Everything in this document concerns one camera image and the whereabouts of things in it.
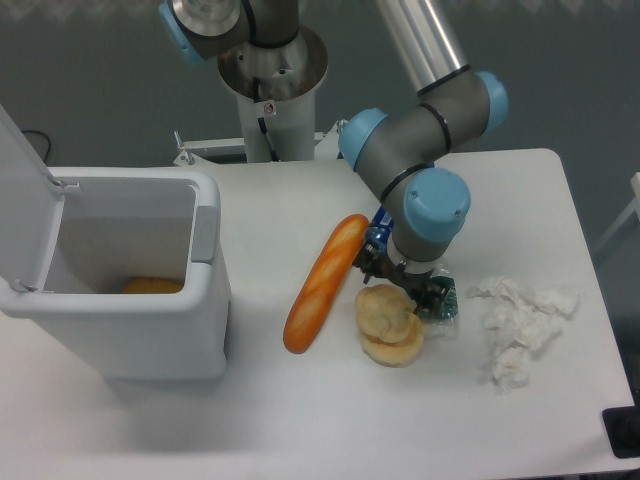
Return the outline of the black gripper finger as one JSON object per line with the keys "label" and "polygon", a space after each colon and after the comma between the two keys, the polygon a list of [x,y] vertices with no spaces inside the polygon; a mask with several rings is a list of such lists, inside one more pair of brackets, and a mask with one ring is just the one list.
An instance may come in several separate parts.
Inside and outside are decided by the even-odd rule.
{"label": "black gripper finger", "polygon": [[413,288],[414,313],[421,317],[441,317],[449,291],[450,283],[445,279],[430,280]]}
{"label": "black gripper finger", "polygon": [[352,262],[352,266],[362,273],[363,283],[368,284],[372,278],[380,277],[381,260],[381,250],[377,244],[365,239]]}

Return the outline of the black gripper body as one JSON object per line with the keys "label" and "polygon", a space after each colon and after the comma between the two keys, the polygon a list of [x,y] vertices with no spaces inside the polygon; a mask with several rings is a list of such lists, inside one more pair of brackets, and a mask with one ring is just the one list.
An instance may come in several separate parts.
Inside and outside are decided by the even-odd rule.
{"label": "black gripper body", "polygon": [[431,279],[430,270],[423,273],[409,273],[405,267],[394,265],[386,255],[380,256],[375,264],[380,278],[389,280],[409,296],[422,296],[428,291]]}

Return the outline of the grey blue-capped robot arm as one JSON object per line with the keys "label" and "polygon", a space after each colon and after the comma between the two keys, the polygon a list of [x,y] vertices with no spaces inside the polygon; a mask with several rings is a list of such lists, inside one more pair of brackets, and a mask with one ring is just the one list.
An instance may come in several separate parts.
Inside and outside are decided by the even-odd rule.
{"label": "grey blue-capped robot arm", "polygon": [[[366,278],[402,288],[418,312],[437,315],[451,291],[435,270],[464,224],[470,193],[436,162],[499,125],[508,97],[493,74],[471,68],[437,2],[380,1],[377,9],[418,103],[398,118],[372,108],[337,125],[340,157],[391,219],[371,222],[354,263]],[[312,158],[328,54],[300,23],[297,2],[164,1],[159,13],[187,62],[216,60],[237,100],[248,161]]]}

